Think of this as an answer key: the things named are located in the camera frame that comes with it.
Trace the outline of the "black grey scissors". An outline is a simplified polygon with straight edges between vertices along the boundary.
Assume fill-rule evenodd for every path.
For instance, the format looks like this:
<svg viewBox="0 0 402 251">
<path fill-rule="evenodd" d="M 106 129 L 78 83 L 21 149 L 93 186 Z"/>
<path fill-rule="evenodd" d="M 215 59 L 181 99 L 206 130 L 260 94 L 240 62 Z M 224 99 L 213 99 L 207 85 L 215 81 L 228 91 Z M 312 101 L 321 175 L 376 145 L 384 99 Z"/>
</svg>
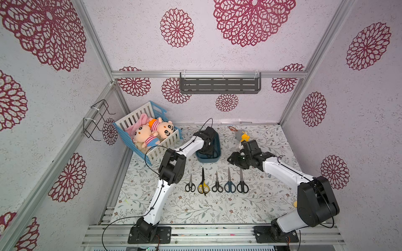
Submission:
<svg viewBox="0 0 402 251">
<path fill-rule="evenodd" d="M 215 175 L 215 185 L 212 187 L 212 192 L 219 192 L 222 193 L 224 191 L 224 188 L 220 185 L 219 183 L 219 178 L 218 178 L 218 172 L 216 172 Z"/>
</svg>

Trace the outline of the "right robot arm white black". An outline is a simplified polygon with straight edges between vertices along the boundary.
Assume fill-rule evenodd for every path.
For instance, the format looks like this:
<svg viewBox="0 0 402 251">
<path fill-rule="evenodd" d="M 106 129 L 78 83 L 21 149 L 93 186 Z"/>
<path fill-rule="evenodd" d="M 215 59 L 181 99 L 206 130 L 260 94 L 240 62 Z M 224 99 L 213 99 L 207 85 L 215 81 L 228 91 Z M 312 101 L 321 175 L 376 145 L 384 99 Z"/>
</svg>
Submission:
<svg viewBox="0 0 402 251">
<path fill-rule="evenodd" d="M 284 164 L 279 156 L 263 152 L 255 140 L 242 142 L 241 150 L 233 152 L 227 161 L 244 170 L 254 167 L 273 175 L 297 192 L 296 209 L 271 221 L 272 237 L 278 239 L 295 230 L 316 227 L 340 213 L 327 178 L 307 175 Z"/>
</svg>

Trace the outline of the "teal plastic storage box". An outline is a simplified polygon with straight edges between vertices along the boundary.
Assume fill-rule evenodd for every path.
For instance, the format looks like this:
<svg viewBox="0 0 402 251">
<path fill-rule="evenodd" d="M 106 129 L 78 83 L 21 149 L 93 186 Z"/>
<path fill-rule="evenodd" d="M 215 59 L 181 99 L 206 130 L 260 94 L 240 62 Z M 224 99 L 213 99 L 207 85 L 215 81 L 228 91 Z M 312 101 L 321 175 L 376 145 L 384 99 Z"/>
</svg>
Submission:
<svg viewBox="0 0 402 251">
<path fill-rule="evenodd" d="M 195 155 L 197 157 L 197 160 L 201 163 L 215 163 L 219 160 L 222 151 L 221 151 L 221 147 L 220 147 L 220 138 L 219 135 L 216 134 L 212 143 L 213 145 L 213 151 L 211 155 L 208 154 L 202 154 L 200 152 L 196 152 Z"/>
</svg>

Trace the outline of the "blue handled scissors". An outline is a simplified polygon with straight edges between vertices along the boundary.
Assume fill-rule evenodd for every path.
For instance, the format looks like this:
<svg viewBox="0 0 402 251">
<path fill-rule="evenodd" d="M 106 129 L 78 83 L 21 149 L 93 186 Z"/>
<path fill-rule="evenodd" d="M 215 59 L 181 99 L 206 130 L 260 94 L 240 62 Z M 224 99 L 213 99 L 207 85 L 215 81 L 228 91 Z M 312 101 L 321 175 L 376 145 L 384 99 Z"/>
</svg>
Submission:
<svg viewBox="0 0 402 251">
<path fill-rule="evenodd" d="M 227 183 L 225 183 L 225 185 L 224 185 L 224 190 L 225 190 L 225 192 L 227 192 L 227 193 L 235 193 L 235 192 L 236 192 L 236 186 L 235 186 L 235 184 L 232 182 L 231 173 L 230 173 L 230 168 L 229 168 L 229 167 L 228 167 L 228 172 L 227 172 L 227 174 L 228 174 L 228 181 L 227 181 Z"/>
</svg>

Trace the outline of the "small black scissors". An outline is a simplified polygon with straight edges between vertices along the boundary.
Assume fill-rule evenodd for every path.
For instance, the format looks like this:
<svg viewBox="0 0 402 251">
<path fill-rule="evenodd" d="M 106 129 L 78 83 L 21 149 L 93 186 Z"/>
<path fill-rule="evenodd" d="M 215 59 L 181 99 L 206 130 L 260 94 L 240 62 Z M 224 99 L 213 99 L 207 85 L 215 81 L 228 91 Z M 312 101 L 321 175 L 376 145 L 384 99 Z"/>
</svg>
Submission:
<svg viewBox="0 0 402 251">
<path fill-rule="evenodd" d="M 195 184 L 193 183 L 192 174 L 190 174 L 189 182 L 185 185 L 185 191 L 186 192 L 195 192 L 195 190 L 196 190 L 196 187 L 195 187 Z"/>
</svg>

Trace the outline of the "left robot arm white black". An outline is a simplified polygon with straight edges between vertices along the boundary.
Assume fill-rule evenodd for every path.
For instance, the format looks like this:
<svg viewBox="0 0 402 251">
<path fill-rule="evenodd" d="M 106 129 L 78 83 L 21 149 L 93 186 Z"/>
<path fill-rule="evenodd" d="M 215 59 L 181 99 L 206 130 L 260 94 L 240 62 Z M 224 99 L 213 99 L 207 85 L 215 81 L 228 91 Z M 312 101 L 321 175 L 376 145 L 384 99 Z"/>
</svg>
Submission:
<svg viewBox="0 0 402 251">
<path fill-rule="evenodd" d="M 175 188 L 184 176 L 186 159 L 194 153 L 212 155 L 217 151 L 216 137 L 218 132 L 212 127 L 198 131 L 184 145 L 176 149 L 167 149 L 158 170 L 159 180 L 157 190 L 151 200 L 147 212 L 141 216 L 136 227 L 140 234 L 150 238 L 155 235 L 160 222 L 163 207 Z"/>
</svg>

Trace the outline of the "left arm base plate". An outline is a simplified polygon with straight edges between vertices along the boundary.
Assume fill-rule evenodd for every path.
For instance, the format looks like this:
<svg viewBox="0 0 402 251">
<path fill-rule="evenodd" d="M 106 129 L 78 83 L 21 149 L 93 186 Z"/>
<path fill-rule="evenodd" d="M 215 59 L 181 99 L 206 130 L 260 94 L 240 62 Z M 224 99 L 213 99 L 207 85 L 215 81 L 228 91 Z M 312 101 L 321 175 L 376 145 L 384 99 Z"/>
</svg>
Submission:
<svg viewBox="0 0 402 251">
<path fill-rule="evenodd" d="M 171 227 L 152 227 L 147 232 L 134 226 L 130 229 L 128 244 L 169 244 L 171 237 Z"/>
</svg>

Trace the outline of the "yellow black scissors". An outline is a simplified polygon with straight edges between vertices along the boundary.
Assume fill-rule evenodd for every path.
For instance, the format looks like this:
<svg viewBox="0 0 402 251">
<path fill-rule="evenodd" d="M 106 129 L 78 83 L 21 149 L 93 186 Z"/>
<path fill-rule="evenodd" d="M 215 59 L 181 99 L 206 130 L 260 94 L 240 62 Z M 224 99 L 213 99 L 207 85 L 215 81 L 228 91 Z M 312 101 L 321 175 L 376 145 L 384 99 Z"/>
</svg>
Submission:
<svg viewBox="0 0 402 251">
<path fill-rule="evenodd" d="M 197 190 L 199 193 L 203 194 L 204 196 L 210 192 L 210 188 L 205 183 L 205 171 L 203 168 L 202 168 L 202 179 L 201 179 L 200 184 L 197 187 Z"/>
</svg>

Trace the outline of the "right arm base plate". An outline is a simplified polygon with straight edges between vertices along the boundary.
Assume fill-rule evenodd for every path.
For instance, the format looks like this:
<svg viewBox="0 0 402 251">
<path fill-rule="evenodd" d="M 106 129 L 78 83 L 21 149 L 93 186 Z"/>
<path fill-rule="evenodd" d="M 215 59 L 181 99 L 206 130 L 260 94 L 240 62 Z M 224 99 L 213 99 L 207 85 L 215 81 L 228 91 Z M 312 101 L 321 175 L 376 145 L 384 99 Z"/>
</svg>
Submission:
<svg viewBox="0 0 402 251">
<path fill-rule="evenodd" d="M 272 226 L 255 226 L 253 232 L 257 243 L 298 243 L 296 231 L 283 233 Z"/>
</svg>

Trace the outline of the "large black scissors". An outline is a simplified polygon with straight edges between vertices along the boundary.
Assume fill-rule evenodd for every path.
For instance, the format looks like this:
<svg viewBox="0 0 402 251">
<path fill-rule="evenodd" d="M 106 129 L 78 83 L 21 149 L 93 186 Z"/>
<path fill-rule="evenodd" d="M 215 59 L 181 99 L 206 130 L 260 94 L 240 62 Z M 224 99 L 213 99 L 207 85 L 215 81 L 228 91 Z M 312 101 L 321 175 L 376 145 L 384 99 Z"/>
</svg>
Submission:
<svg viewBox="0 0 402 251">
<path fill-rule="evenodd" d="M 237 185 L 237 191 L 239 193 L 248 193 L 249 192 L 249 187 L 245 183 L 242 169 L 240 169 L 239 174 L 240 174 L 240 181 L 239 181 L 239 184 Z"/>
</svg>

